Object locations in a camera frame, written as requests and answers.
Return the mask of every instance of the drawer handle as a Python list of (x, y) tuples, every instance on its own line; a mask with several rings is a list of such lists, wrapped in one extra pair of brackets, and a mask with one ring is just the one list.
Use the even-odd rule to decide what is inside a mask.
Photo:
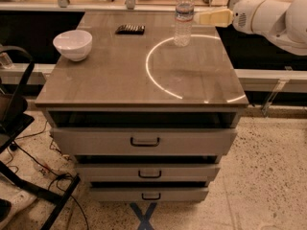
[(141, 171), (138, 171), (138, 176), (144, 179), (158, 179), (162, 176), (162, 171), (159, 171), (158, 175), (142, 175)]
[(143, 200), (160, 200), (161, 199), (161, 193), (158, 193), (156, 197), (154, 196), (146, 196), (145, 194), (142, 194)]
[(159, 144), (160, 144), (160, 138), (157, 137), (155, 143), (136, 143), (136, 142), (134, 141), (134, 138), (131, 137), (131, 138), (130, 138), (130, 144), (131, 144), (133, 147), (157, 147), (157, 146), (159, 146)]

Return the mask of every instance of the bottle label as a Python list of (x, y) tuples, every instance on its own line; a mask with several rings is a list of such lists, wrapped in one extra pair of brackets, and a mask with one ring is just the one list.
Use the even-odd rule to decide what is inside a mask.
[(190, 22), (193, 20), (194, 11), (178, 11), (176, 10), (176, 20), (180, 22)]

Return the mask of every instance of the drawer front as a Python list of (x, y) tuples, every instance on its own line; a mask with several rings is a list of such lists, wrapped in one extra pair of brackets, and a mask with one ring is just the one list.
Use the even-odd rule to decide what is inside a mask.
[(107, 188), (90, 189), (90, 195), (98, 201), (202, 201), (207, 188)]
[(53, 136), (61, 151), (71, 155), (224, 155), (236, 137), (236, 130), (55, 128)]
[(76, 165), (84, 181), (213, 181), (219, 165)]

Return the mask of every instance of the cabinet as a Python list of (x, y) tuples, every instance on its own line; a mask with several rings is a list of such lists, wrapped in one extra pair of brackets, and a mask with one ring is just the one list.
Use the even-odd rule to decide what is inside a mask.
[[(131, 22), (145, 34), (114, 34)], [(169, 12), (87, 11), (90, 56), (62, 57), (35, 102), (97, 200), (204, 200), (236, 137), (248, 101), (215, 28), (178, 48), (172, 25)]]

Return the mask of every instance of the terrazzo floor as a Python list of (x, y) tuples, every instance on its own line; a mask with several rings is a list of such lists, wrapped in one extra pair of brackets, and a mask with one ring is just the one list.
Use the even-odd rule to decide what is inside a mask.
[[(42, 131), (45, 119), (34, 108), (28, 111), (35, 122), (24, 131)], [(237, 126), (238, 136), (221, 169), (209, 185), (202, 202), (98, 202), (83, 182), (74, 197), (83, 208), (91, 230), (304, 230), (307, 229), (307, 108), (272, 106), (264, 118), (259, 106), (250, 106)], [(74, 164), (57, 151), (44, 132), (17, 140), (29, 154), (44, 159), (54, 170), (74, 173)], [(10, 166), (17, 174), (48, 187), (33, 162), (18, 150)], [(65, 188), (67, 182), (59, 186)], [(52, 185), (54, 192), (60, 190)], [(18, 189), (0, 179), (2, 198), (10, 199)], [(6, 230), (40, 229), (54, 206), (36, 199), (19, 212)], [(86, 229), (83, 214), (71, 198), (52, 229)]]

